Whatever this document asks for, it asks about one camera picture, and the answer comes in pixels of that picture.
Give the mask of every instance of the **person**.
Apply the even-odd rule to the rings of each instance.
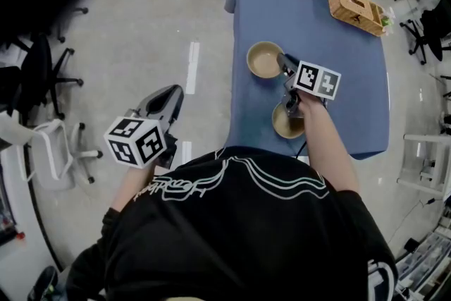
[[[323,104],[300,92],[311,166],[249,147],[164,176],[130,168],[101,238],[71,266],[69,300],[367,300],[369,265],[393,256],[359,196]]]

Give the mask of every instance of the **black office chair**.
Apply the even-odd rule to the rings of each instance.
[[[49,42],[46,36],[41,34],[37,36],[35,43],[28,49],[28,54],[20,69],[20,79],[14,80],[11,77],[10,68],[17,67],[0,68],[0,82],[9,77],[10,82],[20,83],[20,96],[16,108],[22,114],[24,123],[26,123],[28,113],[33,106],[47,103],[46,94],[48,91],[50,91],[56,115],[61,120],[65,118],[64,113],[61,113],[58,108],[55,85],[57,83],[70,82],[77,83],[80,87],[83,85],[83,80],[81,79],[58,78],[59,70],[67,55],[72,55],[74,52],[73,49],[66,48],[52,69],[53,64],[51,62]]]
[[[429,45],[431,51],[439,61],[443,59],[443,51],[451,50],[451,47],[442,47],[441,38],[444,38],[451,32],[451,0],[440,0],[438,5],[432,11],[424,11],[420,19],[423,24],[423,35],[420,34],[415,22],[411,19],[407,21],[412,24],[413,29],[408,24],[400,23],[401,27],[407,28],[415,37],[415,47],[409,50],[409,54],[414,54],[421,49],[423,61],[421,65],[426,64],[426,55],[424,46]]]

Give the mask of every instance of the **sleeve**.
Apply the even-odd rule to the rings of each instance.
[[[359,194],[353,191],[340,191],[337,196],[364,246],[367,261],[374,260],[387,264],[397,280],[393,254]]]
[[[105,213],[100,239],[83,251],[70,267],[66,283],[68,300],[98,299],[104,288],[106,240],[118,216],[119,212],[112,208]]]

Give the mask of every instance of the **desk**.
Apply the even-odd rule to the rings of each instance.
[[[283,75],[262,80],[247,67],[248,49],[268,40],[298,59],[342,74],[328,110],[349,154],[365,159],[387,149],[388,88],[380,38],[334,19],[328,0],[226,0],[225,9],[235,14],[227,147],[294,156],[304,142],[304,136],[281,138],[272,126],[271,114],[283,95]]]

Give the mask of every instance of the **forearm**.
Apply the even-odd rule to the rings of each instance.
[[[303,109],[310,166],[337,190],[359,192],[349,154],[324,106],[315,102]]]
[[[155,164],[145,169],[130,167],[124,176],[111,208],[121,212],[125,205],[153,179]]]

